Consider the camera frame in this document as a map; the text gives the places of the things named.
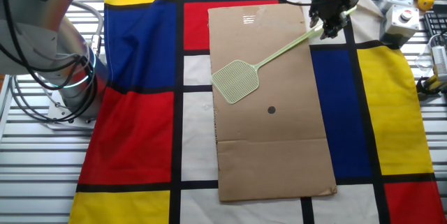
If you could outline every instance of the white rectangle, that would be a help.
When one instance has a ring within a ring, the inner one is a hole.
[[[182,181],[216,180],[212,92],[184,94]]]

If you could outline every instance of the cardboard sheet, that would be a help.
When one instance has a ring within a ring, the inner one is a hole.
[[[300,7],[208,10],[212,72],[240,59],[257,64],[305,33]],[[230,105],[213,87],[221,201],[337,192],[309,43],[259,72],[259,88]]]

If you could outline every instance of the fly swatter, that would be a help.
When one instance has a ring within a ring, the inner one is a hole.
[[[344,14],[348,15],[355,9],[356,6]],[[211,81],[225,100],[230,104],[234,104],[259,87],[258,70],[260,67],[281,56],[310,36],[318,33],[322,28],[322,23],[317,24],[309,32],[294,40],[292,43],[289,43],[259,64],[251,65],[241,60],[234,60],[213,74]]]

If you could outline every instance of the white cable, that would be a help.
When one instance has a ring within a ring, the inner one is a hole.
[[[98,36],[101,35],[101,32],[104,27],[104,19],[103,19],[103,16],[99,13],[99,11],[97,11],[93,7],[88,6],[87,4],[82,3],[80,1],[72,1],[71,5],[81,8],[83,10],[90,11],[90,13],[92,13],[94,16],[96,16],[96,18],[98,18],[98,28],[96,28],[96,35],[98,35]]]

